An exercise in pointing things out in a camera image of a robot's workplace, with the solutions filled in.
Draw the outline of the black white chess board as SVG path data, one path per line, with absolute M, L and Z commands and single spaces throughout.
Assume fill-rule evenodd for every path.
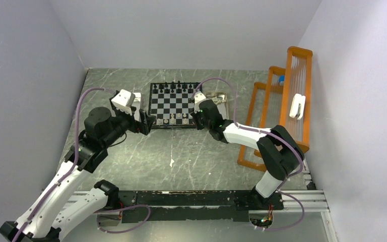
M 163 124 L 152 126 L 153 129 L 194 129 L 193 118 L 190 114 L 194 108 L 194 102 L 192 101 L 193 94 L 149 94 L 149 107 L 148 114 L 156 116 L 158 119 L 163 119 Z M 181 113 L 182 117 L 178 118 L 177 114 Z M 183 124 L 183 114 L 187 113 L 188 124 Z M 175 124 L 170 123 L 171 117 L 175 118 Z M 164 119 L 168 119 L 169 123 L 165 124 Z

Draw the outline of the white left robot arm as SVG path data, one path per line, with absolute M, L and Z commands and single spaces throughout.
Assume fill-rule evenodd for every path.
M 64 209 L 77 187 L 107 157 L 107 149 L 128 131 L 147 135 L 155 116 L 139 109 L 140 120 L 132 114 L 106 107 L 92 109 L 84 120 L 78 143 L 73 144 L 65 161 L 40 197 L 16 221 L 6 221 L 0 234 L 8 241 L 62 241 L 84 219 L 95 212 L 116 212 L 123 208 L 119 188 L 106 180 L 98 181 L 86 197 Z

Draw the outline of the orange wooden rack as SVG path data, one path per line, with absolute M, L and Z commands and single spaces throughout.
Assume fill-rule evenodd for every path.
M 259 127 L 284 126 L 304 153 L 310 149 L 312 59 L 311 50 L 289 47 L 285 67 L 269 67 L 268 79 L 265 82 L 254 83 L 245 121 L 247 125 L 251 125 L 257 92 L 263 90 L 265 94 L 260 110 Z M 285 76 L 283 86 L 278 83 L 281 75 Z M 292 99 L 296 93 L 306 96 L 301 120 L 289 117 Z

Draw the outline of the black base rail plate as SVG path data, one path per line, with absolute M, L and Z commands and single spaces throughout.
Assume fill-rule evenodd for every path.
M 250 190 L 120 191 L 123 223 L 231 220 L 248 222 L 251 211 L 283 210 L 278 193 L 262 198 Z

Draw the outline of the blue cap bottle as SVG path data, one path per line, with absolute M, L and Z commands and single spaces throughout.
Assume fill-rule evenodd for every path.
M 284 75 L 279 76 L 278 83 L 280 86 L 284 85 L 284 81 L 285 81 L 285 76 Z

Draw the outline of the yellow tray of white pieces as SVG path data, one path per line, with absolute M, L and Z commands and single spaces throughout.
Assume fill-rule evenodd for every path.
M 225 92 L 206 92 L 205 96 L 211 99 L 217 106 L 219 113 L 223 119 L 229 119 L 229 105 L 227 93 Z

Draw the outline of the white clip object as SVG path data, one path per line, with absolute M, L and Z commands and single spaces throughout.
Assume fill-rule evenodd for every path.
M 296 93 L 292 99 L 292 104 L 289 110 L 289 117 L 296 120 L 301 120 L 304 115 L 305 103 L 306 96 Z

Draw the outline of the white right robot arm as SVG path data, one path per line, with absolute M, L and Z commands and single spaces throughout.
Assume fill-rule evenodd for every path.
M 283 126 L 255 128 L 224 119 L 209 99 L 195 101 L 191 115 L 196 128 L 207 129 L 216 141 L 259 151 L 266 171 L 253 188 L 251 200 L 256 208 L 265 208 L 271 202 L 271 195 L 290 176 L 303 171 L 304 153 Z

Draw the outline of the silver metal tray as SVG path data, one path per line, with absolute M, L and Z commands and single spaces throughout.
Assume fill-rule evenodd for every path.
M 133 100 L 132 107 L 135 107 L 136 111 L 139 111 L 143 106 L 142 94 L 140 92 L 135 92 L 134 96 L 135 98 Z

